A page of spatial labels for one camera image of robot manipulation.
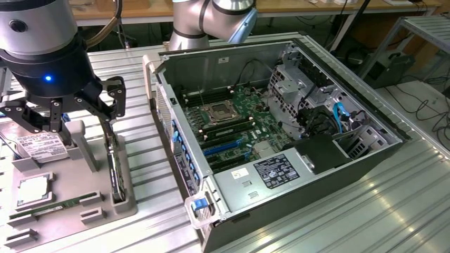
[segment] pcie slot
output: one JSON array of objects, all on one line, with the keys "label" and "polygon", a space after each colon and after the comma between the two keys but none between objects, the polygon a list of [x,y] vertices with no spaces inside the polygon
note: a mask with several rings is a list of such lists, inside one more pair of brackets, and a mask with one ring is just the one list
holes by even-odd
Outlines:
[{"label": "pcie slot", "polygon": [[231,142],[234,141],[236,138],[234,136],[225,136],[225,137],[221,137],[220,139],[215,139],[215,140],[211,140],[208,142],[204,142],[203,144],[200,144],[200,148],[201,149],[207,149],[207,148],[211,148],[212,146],[216,146],[216,145],[220,145],[223,143],[227,143],[227,142]]},{"label": "pcie slot", "polygon": [[247,159],[247,155],[239,155],[238,157],[232,158],[232,159],[227,159],[221,162],[216,162],[213,164],[209,165],[211,169],[217,170],[217,169],[223,169],[227,167],[235,167],[239,166],[243,162],[246,162]]},{"label": "pcie slot", "polygon": [[232,141],[231,143],[227,143],[221,146],[217,146],[212,149],[208,149],[208,150],[203,151],[203,155],[212,155],[212,154],[216,154],[216,153],[219,153],[224,150],[234,149],[240,145],[240,143],[242,143],[242,138],[236,141]]}]

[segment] blue pcie slot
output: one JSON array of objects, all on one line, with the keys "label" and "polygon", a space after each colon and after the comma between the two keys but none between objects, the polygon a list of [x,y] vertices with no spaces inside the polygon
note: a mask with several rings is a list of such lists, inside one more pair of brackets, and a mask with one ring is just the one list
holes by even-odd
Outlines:
[{"label": "blue pcie slot", "polygon": [[203,151],[203,155],[212,155],[212,154],[216,154],[216,153],[219,153],[219,152],[221,152],[224,150],[236,148],[240,145],[240,143],[242,143],[242,139],[239,139],[235,142],[231,142],[228,144],[224,144],[224,145],[221,145],[219,147],[215,147],[215,148],[212,148],[209,150]]}]

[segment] blue cable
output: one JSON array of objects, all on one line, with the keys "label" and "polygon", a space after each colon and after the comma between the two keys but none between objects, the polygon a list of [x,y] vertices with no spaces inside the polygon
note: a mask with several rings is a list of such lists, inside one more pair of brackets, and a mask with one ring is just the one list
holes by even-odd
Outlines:
[{"label": "blue cable", "polygon": [[250,147],[248,152],[244,153],[246,160],[248,160],[251,152],[252,152],[252,148]]},{"label": "blue cable", "polygon": [[339,117],[339,111],[342,114],[350,117],[350,113],[346,111],[346,108],[343,108],[343,104],[340,102],[335,103],[332,106],[332,115],[335,117],[335,120],[338,122],[339,126],[339,133],[343,133],[342,131],[342,123],[340,123],[340,117]]}]

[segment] white label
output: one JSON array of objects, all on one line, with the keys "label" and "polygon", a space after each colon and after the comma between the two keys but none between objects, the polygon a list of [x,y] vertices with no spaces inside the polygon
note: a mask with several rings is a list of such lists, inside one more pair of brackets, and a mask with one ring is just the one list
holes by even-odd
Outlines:
[{"label": "white label", "polygon": [[17,143],[27,154],[37,161],[39,159],[67,153],[59,136],[49,133],[19,137]]},{"label": "white label", "polygon": [[220,132],[220,133],[216,133],[216,136],[220,136],[220,135],[224,135],[224,134],[227,134],[227,133],[231,133],[232,131],[234,131],[232,129],[225,130],[225,131],[223,131],[223,132]]},{"label": "white label", "polygon": [[243,176],[248,175],[248,171],[246,168],[238,169],[231,172],[232,178],[238,179],[242,178]]},{"label": "white label", "polygon": [[220,63],[227,63],[228,61],[230,61],[230,57],[219,58],[219,64]]},{"label": "white label", "polygon": [[35,216],[43,215],[43,214],[45,214],[45,213],[55,212],[55,211],[57,211],[57,210],[60,210],[60,209],[63,209],[63,206],[57,206],[57,207],[49,208],[49,209],[47,209],[47,210],[44,210],[44,211],[36,212],[36,213],[33,213],[33,215],[35,215]]}]

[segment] motherboard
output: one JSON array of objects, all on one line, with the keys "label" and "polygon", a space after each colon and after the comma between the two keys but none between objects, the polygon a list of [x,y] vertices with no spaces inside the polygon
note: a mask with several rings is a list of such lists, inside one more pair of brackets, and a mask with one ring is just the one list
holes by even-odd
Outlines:
[{"label": "motherboard", "polygon": [[184,107],[209,167],[217,173],[278,153],[292,141],[267,107],[268,95],[250,85],[201,94],[200,105]]}]

